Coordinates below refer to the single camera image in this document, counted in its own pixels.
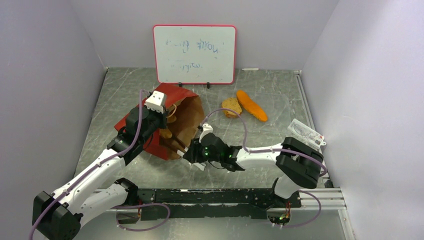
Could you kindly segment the red paper bag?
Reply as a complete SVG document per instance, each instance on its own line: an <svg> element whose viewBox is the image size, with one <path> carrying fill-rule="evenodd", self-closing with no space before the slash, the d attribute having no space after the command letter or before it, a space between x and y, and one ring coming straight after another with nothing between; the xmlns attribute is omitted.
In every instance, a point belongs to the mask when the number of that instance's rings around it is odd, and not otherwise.
<svg viewBox="0 0 424 240"><path fill-rule="evenodd" d="M151 143L144 145L144 152L165 161L179 159L177 150L189 146L205 118L202 100L193 91L168 83L161 83L154 90L166 95L165 107L172 116L166 118L164 129L172 132L172 138L162 138L160 128L154 133Z"/></svg>

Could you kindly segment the orange fake bread piece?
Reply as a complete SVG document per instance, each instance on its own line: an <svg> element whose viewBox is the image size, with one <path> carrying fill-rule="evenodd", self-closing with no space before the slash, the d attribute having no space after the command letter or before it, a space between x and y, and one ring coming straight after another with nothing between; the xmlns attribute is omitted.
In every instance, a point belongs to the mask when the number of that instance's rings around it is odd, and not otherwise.
<svg viewBox="0 0 424 240"><path fill-rule="evenodd" d="M230 109L232 111L224 110L223 113L227 118L237 118L237 114L242 113L242 108L238 102L238 99L235 97L229 97L222 101L221 107L225 109Z"/></svg>

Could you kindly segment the orange fake baguette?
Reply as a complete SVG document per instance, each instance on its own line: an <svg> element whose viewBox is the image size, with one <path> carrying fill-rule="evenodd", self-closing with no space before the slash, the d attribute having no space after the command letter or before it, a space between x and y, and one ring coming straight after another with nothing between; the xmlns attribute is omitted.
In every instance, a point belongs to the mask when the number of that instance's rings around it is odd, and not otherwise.
<svg viewBox="0 0 424 240"><path fill-rule="evenodd" d="M238 90L236 92L236 98L239 104L259 121L266 122L268 120L268 116L265 111L255 101L253 101L245 91Z"/></svg>

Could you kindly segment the orange fake bread slice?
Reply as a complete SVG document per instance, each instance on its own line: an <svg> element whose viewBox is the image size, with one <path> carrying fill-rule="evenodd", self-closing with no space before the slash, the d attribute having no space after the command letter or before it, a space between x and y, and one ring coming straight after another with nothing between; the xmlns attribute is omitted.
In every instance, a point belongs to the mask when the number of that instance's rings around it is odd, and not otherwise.
<svg viewBox="0 0 424 240"><path fill-rule="evenodd" d="M168 128L166 128L166 129L160 129L159 130L159 135L163 139L170 139L173 136L172 132Z"/></svg>

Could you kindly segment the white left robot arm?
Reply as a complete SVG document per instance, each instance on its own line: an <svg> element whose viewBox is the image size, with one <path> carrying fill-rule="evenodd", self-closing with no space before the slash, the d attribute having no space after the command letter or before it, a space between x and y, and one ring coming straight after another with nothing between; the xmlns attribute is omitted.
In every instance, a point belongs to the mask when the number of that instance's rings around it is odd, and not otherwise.
<svg viewBox="0 0 424 240"><path fill-rule="evenodd" d="M95 191L144 151L146 142L166 126L167 113L162 103L134 107L123 131L94 162L52 193L42 191L34 198L28 238L33 239L39 231L48 240L72 240L85 224L109 209L138 208L138 187L126 178Z"/></svg>

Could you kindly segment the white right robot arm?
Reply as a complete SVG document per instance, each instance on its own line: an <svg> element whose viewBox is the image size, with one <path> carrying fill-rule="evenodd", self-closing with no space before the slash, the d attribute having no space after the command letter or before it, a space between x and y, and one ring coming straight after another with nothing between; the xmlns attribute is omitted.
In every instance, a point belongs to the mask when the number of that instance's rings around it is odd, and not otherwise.
<svg viewBox="0 0 424 240"><path fill-rule="evenodd" d="M272 146L243 148L207 133L202 138L193 138L185 152L177 153L191 164L217 162L230 172L278 168L282 176L274 181L269 197L275 207L282 207L300 189L315 189L326 170L323 155L294 137L286 137Z"/></svg>

